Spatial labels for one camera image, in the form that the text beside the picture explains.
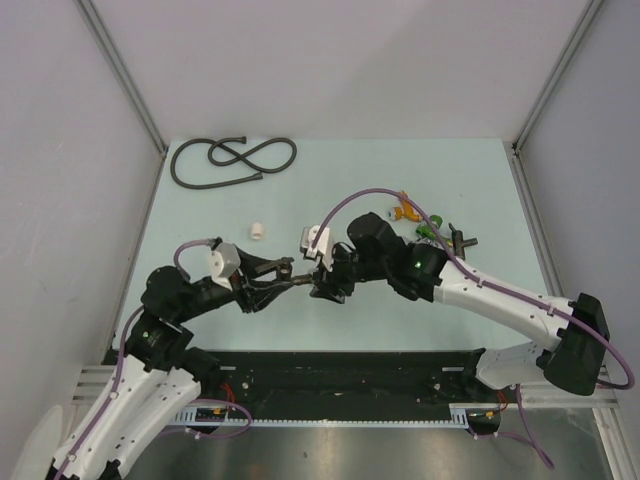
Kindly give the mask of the brushed steel water faucet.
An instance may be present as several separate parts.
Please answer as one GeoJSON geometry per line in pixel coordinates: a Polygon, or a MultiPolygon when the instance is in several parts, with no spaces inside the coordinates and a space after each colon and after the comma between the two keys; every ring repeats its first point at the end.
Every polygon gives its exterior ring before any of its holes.
{"type": "Polygon", "coordinates": [[[268,260],[255,268],[256,278],[269,284],[303,286],[312,283],[311,274],[297,275],[293,271],[294,259],[281,257],[268,260]]]}

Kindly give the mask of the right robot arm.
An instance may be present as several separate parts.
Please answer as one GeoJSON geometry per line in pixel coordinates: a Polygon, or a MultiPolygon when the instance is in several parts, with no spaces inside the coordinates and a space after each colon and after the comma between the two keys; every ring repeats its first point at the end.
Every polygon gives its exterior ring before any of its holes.
{"type": "Polygon", "coordinates": [[[546,380],[581,396],[594,393],[609,330],[601,302],[534,294],[482,275],[429,243],[408,242],[375,213],[353,220],[350,245],[335,242],[328,229],[304,229],[300,250],[314,260],[314,298],[343,303],[358,283],[384,280],[400,296],[455,306],[525,336],[524,344],[482,348],[461,376],[463,393],[484,401],[512,384],[546,380]]]}

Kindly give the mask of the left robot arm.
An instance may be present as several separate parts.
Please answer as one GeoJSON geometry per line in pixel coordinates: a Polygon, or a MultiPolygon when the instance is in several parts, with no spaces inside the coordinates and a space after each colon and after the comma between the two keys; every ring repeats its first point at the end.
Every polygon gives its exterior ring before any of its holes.
{"type": "Polygon", "coordinates": [[[184,323],[229,304],[257,313],[290,288],[333,270],[333,255],[325,248],[302,248],[317,266],[295,276],[289,257],[267,260],[219,239],[204,244],[210,251],[203,278],[192,280],[180,263],[149,275],[141,305],[123,328],[112,376],[54,453],[48,478],[126,478],[177,413],[220,390],[218,362],[190,346],[193,334],[184,323]]]}

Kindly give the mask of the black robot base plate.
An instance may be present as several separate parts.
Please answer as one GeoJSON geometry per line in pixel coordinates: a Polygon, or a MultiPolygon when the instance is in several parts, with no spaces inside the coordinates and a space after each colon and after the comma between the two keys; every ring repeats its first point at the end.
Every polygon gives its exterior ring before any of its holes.
{"type": "Polygon", "coordinates": [[[206,398],[231,400],[259,419],[418,420],[452,404],[501,410],[507,387],[475,377],[479,351],[209,351],[217,368],[206,398]]]}

